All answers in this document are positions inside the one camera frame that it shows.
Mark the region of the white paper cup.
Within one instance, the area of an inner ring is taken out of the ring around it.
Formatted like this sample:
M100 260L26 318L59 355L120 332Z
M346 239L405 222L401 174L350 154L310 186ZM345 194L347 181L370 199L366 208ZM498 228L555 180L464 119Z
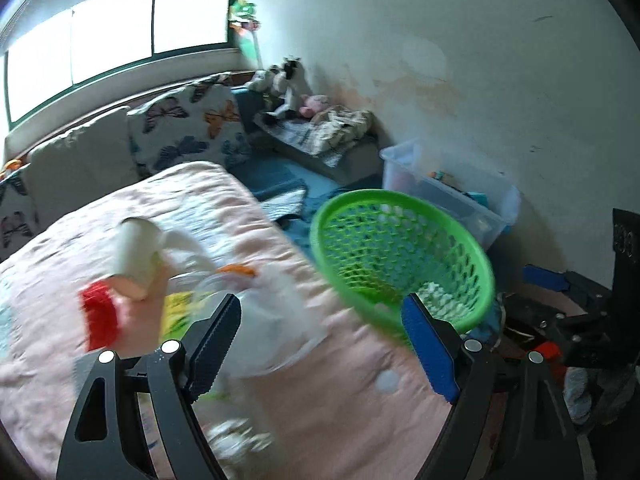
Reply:
M162 263L164 232L154 222L129 217L119 223L107 283L120 296L140 301L149 296Z

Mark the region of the plain white cushion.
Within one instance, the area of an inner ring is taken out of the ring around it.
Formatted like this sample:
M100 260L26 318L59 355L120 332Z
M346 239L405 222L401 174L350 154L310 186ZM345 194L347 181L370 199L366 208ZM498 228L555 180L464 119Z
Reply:
M37 146L26 184L40 226L139 181L130 153L129 108L121 106Z

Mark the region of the white crumpled tissue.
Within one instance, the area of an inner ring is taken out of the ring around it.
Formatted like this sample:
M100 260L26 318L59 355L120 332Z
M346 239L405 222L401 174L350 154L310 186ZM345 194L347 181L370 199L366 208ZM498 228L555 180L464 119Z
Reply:
M206 441L221 462L239 465L256 453L270 448L269 432L256 432L246 418L232 418L205 431Z

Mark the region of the red mesh net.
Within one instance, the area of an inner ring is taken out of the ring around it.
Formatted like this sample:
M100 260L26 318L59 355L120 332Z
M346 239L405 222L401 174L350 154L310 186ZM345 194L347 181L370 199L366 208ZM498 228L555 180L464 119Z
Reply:
M111 347L119 335L118 312L106 281L96 281L80 292L87 330L87 350Z

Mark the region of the cow plush toy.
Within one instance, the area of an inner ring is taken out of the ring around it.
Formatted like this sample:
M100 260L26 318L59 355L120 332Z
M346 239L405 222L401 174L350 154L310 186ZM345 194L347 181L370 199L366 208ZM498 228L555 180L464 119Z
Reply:
M273 79L272 91L283 102L272 112L265 112L264 123L272 126L283 119L297 118L304 96L311 95L306 70L300 58L289 56L284 59L280 72Z

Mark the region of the clear plastic storage bin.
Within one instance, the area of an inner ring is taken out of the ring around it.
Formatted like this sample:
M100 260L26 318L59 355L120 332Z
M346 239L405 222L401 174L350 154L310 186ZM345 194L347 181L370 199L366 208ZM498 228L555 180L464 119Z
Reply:
M487 249L518 221L521 194L506 178L416 140L383 148L383 188L425 200L461 223Z

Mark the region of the left butterfly print cushion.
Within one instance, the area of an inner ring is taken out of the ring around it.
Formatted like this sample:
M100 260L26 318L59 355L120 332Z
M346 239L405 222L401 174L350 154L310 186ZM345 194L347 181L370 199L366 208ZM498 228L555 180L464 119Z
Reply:
M4 261L41 232L38 214L26 184L26 167L1 181L0 257Z

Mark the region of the green plastic laundry basket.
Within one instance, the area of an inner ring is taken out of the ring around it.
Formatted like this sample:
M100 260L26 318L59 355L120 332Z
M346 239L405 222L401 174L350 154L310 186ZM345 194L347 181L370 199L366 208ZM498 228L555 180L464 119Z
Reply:
M314 214L309 241L319 271L363 322L399 341L402 300L412 292L458 334L495 301L483 248L446 212L410 195L367 188L331 198Z

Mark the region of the blue sofa mat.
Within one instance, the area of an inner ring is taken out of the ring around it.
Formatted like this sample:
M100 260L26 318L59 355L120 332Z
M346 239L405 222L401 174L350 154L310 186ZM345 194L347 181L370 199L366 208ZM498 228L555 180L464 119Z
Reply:
M254 155L229 169L262 205L266 215L311 261L310 227L314 214L331 198L362 188L382 188L379 174L348 185L317 174L291 159Z

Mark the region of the green hanging decoration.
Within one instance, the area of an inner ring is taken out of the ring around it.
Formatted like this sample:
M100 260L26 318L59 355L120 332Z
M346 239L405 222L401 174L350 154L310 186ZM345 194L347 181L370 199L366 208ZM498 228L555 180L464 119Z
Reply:
M254 3L248 0L234 0L229 8L228 22L244 58L261 70L264 63L257 39L260 21L257 19Z

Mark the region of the clear bottle green label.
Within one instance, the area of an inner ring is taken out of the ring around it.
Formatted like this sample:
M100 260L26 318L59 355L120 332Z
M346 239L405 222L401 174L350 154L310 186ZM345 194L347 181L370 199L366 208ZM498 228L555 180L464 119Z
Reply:
M242 292L257 277L258 271L245 264L227 264L215 273L195 271L174 276L167 285L158 342L181 339L195 321L209 317L209 299Z

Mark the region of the white plush toy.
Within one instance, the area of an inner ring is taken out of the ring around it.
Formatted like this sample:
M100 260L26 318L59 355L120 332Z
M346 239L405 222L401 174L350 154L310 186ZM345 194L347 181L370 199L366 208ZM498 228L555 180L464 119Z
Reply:
M269 92L278 73L280 73L280 67L277 65L271 65L266 70L256 70L252 79L245 84L245 87L254 92Z

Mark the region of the crumpled patterned cloth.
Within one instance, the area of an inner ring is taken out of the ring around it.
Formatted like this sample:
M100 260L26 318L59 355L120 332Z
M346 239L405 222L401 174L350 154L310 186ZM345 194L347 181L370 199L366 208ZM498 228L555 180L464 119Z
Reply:
M308 153L319 156L349 143L360 141L373 125L370 110L351 110L343 105L333 105L311 119Z

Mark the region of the pink plush toy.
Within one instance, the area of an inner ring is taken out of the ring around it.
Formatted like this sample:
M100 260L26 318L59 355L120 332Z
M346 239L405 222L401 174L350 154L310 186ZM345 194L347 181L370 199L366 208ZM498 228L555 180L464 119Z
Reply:
M311 120L314 116L323 112L330 106L331 100L328 96L322 96L322 94L307 96L306 94L303 94L298 114L300 117Z

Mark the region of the window with green frame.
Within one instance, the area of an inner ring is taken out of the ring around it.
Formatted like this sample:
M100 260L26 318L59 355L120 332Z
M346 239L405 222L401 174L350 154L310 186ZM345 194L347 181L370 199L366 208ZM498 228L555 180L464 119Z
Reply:
M124 68L231 44L230 0L82 0L9 45L3 99L9 125L59 96Z

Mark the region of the butterfly print cushion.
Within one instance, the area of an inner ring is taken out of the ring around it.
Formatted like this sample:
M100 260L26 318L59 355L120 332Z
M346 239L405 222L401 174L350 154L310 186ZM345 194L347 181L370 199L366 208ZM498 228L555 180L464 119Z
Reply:
M229 72L157 96L127 114L129 148L140 177L183 162L230 168L252 154Z
M1 181L0 257L4 261L41 232L38 214L26 184L26 167Z

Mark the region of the clear plastic container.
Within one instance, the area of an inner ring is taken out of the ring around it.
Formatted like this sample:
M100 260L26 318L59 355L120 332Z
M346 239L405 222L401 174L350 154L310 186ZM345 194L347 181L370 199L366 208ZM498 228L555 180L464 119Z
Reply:
M328 336L294 280L274 264L264 266L236 296L241 323L221 367L231 378L282 370L305 359Z

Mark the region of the pink blanket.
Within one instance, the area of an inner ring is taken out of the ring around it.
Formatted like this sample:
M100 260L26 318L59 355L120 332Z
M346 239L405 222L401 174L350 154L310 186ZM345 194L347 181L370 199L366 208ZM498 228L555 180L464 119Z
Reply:
M221 167L66 214L1 266L1 422L43 479L414 479L449 415Z

